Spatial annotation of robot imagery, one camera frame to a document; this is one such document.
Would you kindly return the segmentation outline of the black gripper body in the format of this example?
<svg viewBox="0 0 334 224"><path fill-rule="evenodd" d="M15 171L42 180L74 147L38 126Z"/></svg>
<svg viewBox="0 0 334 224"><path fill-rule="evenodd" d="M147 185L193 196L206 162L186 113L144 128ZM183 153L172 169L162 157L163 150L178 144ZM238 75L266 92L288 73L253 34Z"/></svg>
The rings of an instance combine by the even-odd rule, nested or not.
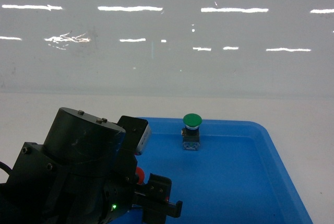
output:
<svg viewBox="0 0 334 224"><path fill-rule="evenodd" d="M182 201L170 202L171 179L150 174L147 183L114 179L108 181L104 189L104 223L110 223L130 211L133 206L142 209L142 223L166 223L167 217L179 218Z"/></svg>

